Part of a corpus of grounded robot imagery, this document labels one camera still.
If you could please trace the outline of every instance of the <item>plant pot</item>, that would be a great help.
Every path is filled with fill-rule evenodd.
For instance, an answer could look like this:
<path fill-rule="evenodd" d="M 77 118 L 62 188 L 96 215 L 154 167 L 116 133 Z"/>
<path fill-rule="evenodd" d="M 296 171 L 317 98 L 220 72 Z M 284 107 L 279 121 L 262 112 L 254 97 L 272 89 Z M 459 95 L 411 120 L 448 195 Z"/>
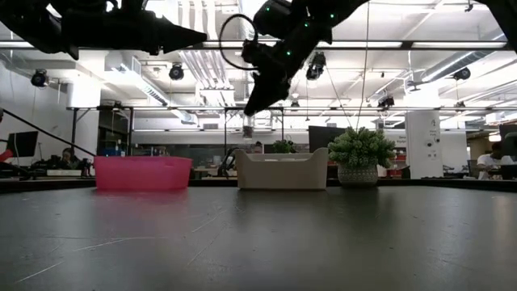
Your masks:
<path fill-rule="evenodd" d="M 370 188 L 377 185 L 377 165 L 363 168 L 347 168 L 346 165 L 338 164 L 339 182 L 344 187 Z"/>

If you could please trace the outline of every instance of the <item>potted plant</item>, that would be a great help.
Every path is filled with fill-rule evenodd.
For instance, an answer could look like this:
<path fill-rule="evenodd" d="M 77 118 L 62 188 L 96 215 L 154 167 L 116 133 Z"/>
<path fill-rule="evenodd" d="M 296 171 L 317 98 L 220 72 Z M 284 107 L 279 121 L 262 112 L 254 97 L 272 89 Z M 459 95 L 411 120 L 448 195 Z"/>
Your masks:
<path fill-rule="evenodd" d="M 273 144 L 273 151 L 275 154 L 294 154 L 296 153 L 294 149 L 294 143 L 292 141 L 275 141 Z"/>
<path fill-rule="evenodd" d="M 329 159 L 338 164 L 343 186 L 373 187 L 377 183 L 377 165 L 390 167 L 395 142 L 388 141 L 382 130 L 352 127 L 329 144 Z"/>

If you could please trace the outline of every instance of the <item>pink basket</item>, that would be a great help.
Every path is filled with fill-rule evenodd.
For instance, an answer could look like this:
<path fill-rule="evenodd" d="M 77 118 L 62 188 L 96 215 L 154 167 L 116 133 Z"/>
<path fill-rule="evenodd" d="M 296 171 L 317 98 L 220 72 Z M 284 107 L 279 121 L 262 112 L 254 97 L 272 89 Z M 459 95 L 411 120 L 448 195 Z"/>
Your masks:
<path fill-rule="evenodd" d="M 95 157 L 98 190 L 167 191 L 188 186 L 192 160 L 176 157 Z"/>

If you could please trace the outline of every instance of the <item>white column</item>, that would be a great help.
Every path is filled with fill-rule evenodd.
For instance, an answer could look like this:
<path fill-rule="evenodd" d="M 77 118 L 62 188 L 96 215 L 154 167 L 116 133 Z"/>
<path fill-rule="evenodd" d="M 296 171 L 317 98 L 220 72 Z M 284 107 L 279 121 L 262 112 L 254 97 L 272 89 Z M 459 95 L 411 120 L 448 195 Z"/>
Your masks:
<path fill-rule="evenodd" d="M 407 159 L 411 179 L 443 176 L 439 124 L 438 111 L 406 113 Z"/>
<path fill-rule="evenodd" d="M 68 106 L 72 108 L 89 108 L 100 105 L 101 84 L 90 78 L 74 80 L 68 85 Z M 99 112 L 92 110 L 86 113 L 76 124 L 75 144 L 93 154 L 97 154 L 97 139 L 99 135 Z M 76 149 L 78 158 L 92 157 Z"/>

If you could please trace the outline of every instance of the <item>dark tabletop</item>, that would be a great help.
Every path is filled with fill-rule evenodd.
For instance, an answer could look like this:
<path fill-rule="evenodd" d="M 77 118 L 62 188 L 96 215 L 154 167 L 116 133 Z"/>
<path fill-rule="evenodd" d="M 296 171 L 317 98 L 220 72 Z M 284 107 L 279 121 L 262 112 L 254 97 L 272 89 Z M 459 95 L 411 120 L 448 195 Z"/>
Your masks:
<path fill-rule="evenodd" d="M 0 196 L 0 290 L 517 290 L 517 196 L 92 189 Z"/>

